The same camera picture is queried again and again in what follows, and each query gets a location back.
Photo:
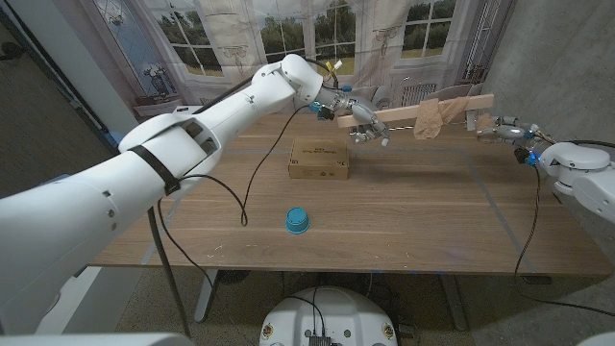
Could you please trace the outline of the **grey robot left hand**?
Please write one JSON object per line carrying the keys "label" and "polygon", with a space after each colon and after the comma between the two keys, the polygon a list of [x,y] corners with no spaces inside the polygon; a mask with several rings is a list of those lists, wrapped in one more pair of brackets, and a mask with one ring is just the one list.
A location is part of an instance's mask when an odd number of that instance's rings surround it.
{"label": "grey robot left hand", "polygon": [[352,118],[358,122],[349,128],[349,136],[355,143],[364,143],[373,139],[381,139],[381,146],[386,147],[390,140],[387,125],[378,119],[376,107],[369,101],[355,98],[343,91],[333,91],[322,88],[315,101],[332,114],[348,111]]}

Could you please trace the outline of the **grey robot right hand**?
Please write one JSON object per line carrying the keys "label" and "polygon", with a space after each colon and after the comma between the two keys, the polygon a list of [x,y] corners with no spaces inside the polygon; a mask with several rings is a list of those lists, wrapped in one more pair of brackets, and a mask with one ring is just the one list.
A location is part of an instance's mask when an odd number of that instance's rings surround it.
{"label": "grey robot right hand", "polygon": [[514,116],[493,116],[488,113],[476,119],[477,140],[481,143],[546,141],[555,144],[555,140],[541,131],[534,123],[522,122]]}

